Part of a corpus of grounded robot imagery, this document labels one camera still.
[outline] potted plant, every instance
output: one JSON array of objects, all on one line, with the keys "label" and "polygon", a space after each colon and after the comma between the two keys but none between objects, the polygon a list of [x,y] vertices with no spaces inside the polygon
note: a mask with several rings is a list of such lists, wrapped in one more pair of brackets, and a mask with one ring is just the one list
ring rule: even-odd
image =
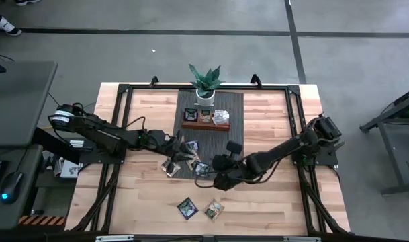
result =
[{"label": "potted plant", "polygon": [[220,66],[213,71],[209,69],[205,76],[198,73],[197,69],[189,64],[191,72],[195,76],[196,82],[191,84],[197,89],[197,102],[201,106],[211,106],[215,100],[215,89],[217,89],[223,81],[219,80]]}]

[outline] gray floor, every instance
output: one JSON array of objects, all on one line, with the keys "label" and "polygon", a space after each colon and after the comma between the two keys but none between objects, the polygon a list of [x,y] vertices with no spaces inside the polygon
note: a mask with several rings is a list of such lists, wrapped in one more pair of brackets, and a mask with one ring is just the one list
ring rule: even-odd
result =
[{"label": "gray floor", "polygon": [[[298,31],[409,32],[409,0],[291,0]],[[289,30],[282,0],[42,0],[0,6],[23,27],[138,30]],[[358,127],[409,90],[409,38],[299,38],[308,83],[343,133],[338,151],[352,232],[409,239],[409,194],[383,198],[396,179],[380,134]],[[190,81],[187,64],[222,65],[221,79],[298,83],[290,37],[0,34],[0,54],[57,61],[51,89],[60,102],[95,101],[104,81]],[[43,117],[56,105],[48,100]],[[46,118],[40,122],[47,126]]]}]

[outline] white pot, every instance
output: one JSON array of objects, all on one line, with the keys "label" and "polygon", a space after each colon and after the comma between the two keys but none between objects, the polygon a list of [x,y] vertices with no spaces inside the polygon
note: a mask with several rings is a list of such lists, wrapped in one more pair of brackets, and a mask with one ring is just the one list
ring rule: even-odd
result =
[{"label": "white pot", "polygon": [[202,98],[198,95],[198,90],[195,90],[195,93],[197,94],[197,103],[200,106],[203,107],[208,107],[211,106],[213,104],[213,102],[215,101],[215,91],[213,90],[213,95],[209,98]]}]

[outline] wooden tabletop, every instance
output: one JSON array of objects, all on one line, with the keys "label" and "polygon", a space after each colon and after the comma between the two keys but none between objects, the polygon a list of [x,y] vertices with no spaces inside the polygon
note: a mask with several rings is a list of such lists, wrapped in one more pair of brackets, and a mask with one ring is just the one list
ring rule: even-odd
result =
[{"label": "wooden tabletop", "polygon": [[[111,120],[119,83],[102,83],[95,114]],[[300,85],[306,121],[322,112],[316,85]],[[147,129],[173,133],[177,90],[135,90],[128,121],[146,116]],[[266,151],[291,138],[285,94],[282,91],[244,93],[244,155]],[[294,103],[294,112],[298,116]],[[120,125],[123,108],[121,108]],[[137,123],[129,129],[140,129]],[[305,235],[306,223],[296,168],[291,159],[282,160],[273,177],[263,184],[239,184],[227,192],[201,189],[190,179],[169,179],[161,171],[162,155],[128,151],[121,166],[111,218],[111,233],[176,235]],[[74,227],[95,201],[102,165],[90,165],[77,180],[66,223]],[[342,192],[334,171],[317,167],[322,202],[347,231],[349,223]],[[210,181],[201,181],[203,185]],[[190,197],[200,209],[186,221],[177,205]],[[202,212],[212,199],[225,210],[212,222]],[[318,229],[316,210],[312,207]]]}]

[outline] black mat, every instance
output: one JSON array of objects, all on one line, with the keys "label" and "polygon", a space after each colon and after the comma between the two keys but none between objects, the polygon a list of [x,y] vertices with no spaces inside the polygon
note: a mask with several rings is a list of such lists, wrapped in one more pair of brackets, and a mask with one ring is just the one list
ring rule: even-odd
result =
[{"label": "black mat", "polygon": [[[244,102],[243,93],[228,93],[216,92],[215,102],[213,107],[203,107],[205,110],[226,110],[230,114],[231,128],[228,132],[211,131],[211,130],[192,130],[181,127],[183,120],[183,111],[185,108],[195,108],[201,110],[201,106],[196,106],[197,102],[194,91],[179,91],[177,96],[176,118],[174,131],[176,134],[181,130],[181,134],[185,137],[185,141],[198,140],[199,151],[198,155],[202,162],[208,165],[212,164],[214,155],[228,154],[226,144],[233,140],[243,145],[244,138]],[[193,172],[188,168],[185,162],[179,163],[181,169],[173,176],[173,178],[194,179]],[[209,178],[214,179],[215,175],[211,174]]]}]

